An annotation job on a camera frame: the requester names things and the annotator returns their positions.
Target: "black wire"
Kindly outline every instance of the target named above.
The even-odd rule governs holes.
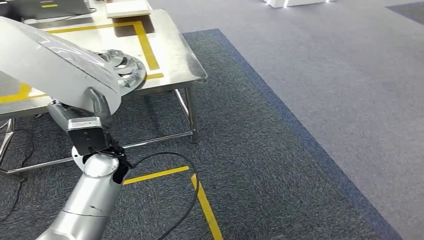
[[[54,22],[62,21],[62,20],[68,20],[68,19],[75,18],[75,17],[82,16],[82,15],[92,14],[92,13],[95,13],[97,11],[97,8],[90,7],[90,10],[91,11],[89,13],[75,14],[75,15],[68,16],[68,17],[65,17],[65,18],[62,18],[62,19],[55,20]]]
[[[17,131],[23,131],[23,132],[26,132],[26,133],[29,135],[29,138],[30,138],[30,140],[31,140],[31,145],[32,145],[31,152],[29,153],[29,155],[28,155],[27,157],[25,157],[25,159],[22,161],[22,164],[20,165],[20,167],[21,167],[21,168],[23,168],[23,167],[24,167],[24,165],[25,165],[25,163],[28,161],[28,159],[30,159],[30,158],[32,157],[32,155],[33,155],[33,153],[34,153],[34,137],[33,137],[32,132],[30,132],[30,131],[28,131],[28,130],[26,130],[26,129],[16,129],[15,131],[16,131],[16,132],[17,132]],[[20,181],[20,182],[19,182],[19,187],[18,187],[18,189],[17,189],[17,191],[16,191],[16,199],[15,199],[15,201],[14,201],[14,203],[13,203],[12,207],[10,208],[10,211],[6,214],[6,216],[5,216],[2,220],[0,220],[0,223],[4,222],[6,219],[8,219],[8,217],[9,217],[9,216],[10,216],[10,215],[11,215],[11,214],[15,211],[16,204],[18,203],[18,201],[19,201],[19,196],[20,196],[20,194],[21,194],[22,182],[23,182],[23,181]]]
[[[192,209],[193,209],[193,207],[194,207],[194,205],[196,204],[196,200],[197,200],[197,198],[198,198],[198,193],[199,193],[199,185],[200,185],[200,183],[199,183],[199,175],[198,175],[198,171],[197,171],[197,169],[196,169],[196,166],[194,165],[194,163],[190,160],[190,159],[188,159],[187,157],[185,157],[185,156],[183,156],[183,155],[181,155],[181,154],[179,154],[179,153],[176,153],[176,152],[168,152],[168,151],[165,151],[165,152],[159,152],[159,153],[155,153],[155,154],[152,154],[152,155],[150,155],[150,156],[146,156],[145,158],[143,158],[143,159],[141,159],[140,161],[138,161],[136,164],[134,164],[134,167],[137,167],[137,165],[138,164],[140,164],[141,162],[143,162],[144,160],[146,160],[146,159],[148,159],[148,158],[151,158],[151,157],[153,157],[153,156],[157,156],[157,155],[164,155],[164,154],[171,154],[171,155],[176,155],[176,156],[179,156],[179,157],[181,157],[181,158],[183,158],[184,160],[186,160],[192,167],[193,167],[193,172],[194,172],[194,174],[196,175],[196,189],[195,189],[195,191],[194,191],[194,198],[193,198],[193,200],[191,201],[191,203],[190,203],[190,205],[189,205],[189,207],[187,208],[187,211],[184,213],[184,215],[171,227],[171,228],[169,228],[164,234],[162,234],[162,236],[160,236],[157,240],[162,240],[162,239],[164,239],[166,236],[168,236],[176,227],[178,227],[178,225],[180,225],[180,223],[182,223],[183,221],[184,221],[184,219],[186,219],[187,218],[187,216],[189,215],[189,213],[192,211]]]

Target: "table surface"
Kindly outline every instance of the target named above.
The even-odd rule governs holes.
[[[207,78],[202,65],[165,10],[155,9],[150,15],[112,20],[105,17],[105,3],[93,1],[90,7],[97,11],[66,20],[44,19],[32,26],[91,51],[117,49],[140,59],[147,69],[147,80],[134,90],[137,94],[186,88]],[[25,88],[25,84],[22,86],[22,83],[7,79],[1,72],[0,81],[0,120],[47,112],[46,106],[52,101],[49,96],[26,86],[25,97],[16,98],[14,96],[22,96],[19,91]],[[4,92],[7,91],[17,95],[5,97]]]

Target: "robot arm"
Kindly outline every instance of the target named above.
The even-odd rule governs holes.
[[[105,124],[112,122],[106,98],[93,88],[87,93],[92,96],[93,117],[75,118],[60,103],[48,107],[72,140],[72,157],[82,176],[54,222],[37,240],[100,240],[132,168],[124,149],[105,131]]]

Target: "carpet floor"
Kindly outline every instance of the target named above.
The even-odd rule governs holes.
[[[257,74],[246,71],[247,63],[223,35],[207,30],[184,37],[209,75],[195,92],[200,142],[193,144],[187,137],[132,148],[129,160],[164,151],[193,159],[224,239],[380,239],[369,216],[352,204],[344,189],[360,192],[346,176],[335,178],[332,173],[341,171],[334,162],[311,153],[299,135],[304,129],[294,128],[295,119],[282,114],[282,102],[264,95],[266,86],[260,89]],[[172,92],[126,97],[114,120],[111,133],[123,145],[188,129]],[[48,114],[21,118],[17,128],[31,131],[35,139],[27,164],[69,157],[71,144]],[[2,167],[18,167],[30,150],[31,138],[18,131]],[[181,159],[158,156],[131,177],[183,165]],[[0,239],[35,239],[55,218],[80,175],[73,162],[27,172],[16,210],[0,225]],[[103,239],[158,238],[192,199],[190,175],[179,172],[124,186]],[[10,210],[17,187],[0,178],[0,219]],[[386,225],[360,197],[377,222]],[[389,225],[386,230],[392,239],[398,237]],[[213,239],[199,204],[167,239]]]

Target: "light gray carpet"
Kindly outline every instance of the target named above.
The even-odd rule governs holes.
[[[161,151],[192,158],[228,240],[379,239],[251,81],[252,76],[211,32],[216,33],[184,35],[209,75],[196,94],[201,141],[192,144],[180,138],[133,148],[129,159],[135,162]],[[122,144],[187,129],[171,92],[126,99],[114,116],[126,129],[112,131]],[[33,131],[37,139],[29,164],[69,155],[65,133],[47,114],[23,118],[17,127]],[[17,134],[13,151],[7,154],[8,167],[19,165],[28,148],[28,137]],[[178,158],[158,157],[132,176],[184,164]],[[79,175],[72,163],[28,172],[16,211],[0,225],[0,238],[34,239],[53,220]],[[125,186],[104,239],[156,239],[189,203],[193,194],[189,176],[181,172]],[[0,179],[0,217],[7,213],[15,187]],[[198,204],[168,239],[212,239]]]
[[[424,238],[424,26],[418,0],[152,0],[182,32],[220,29],[405,240]]]

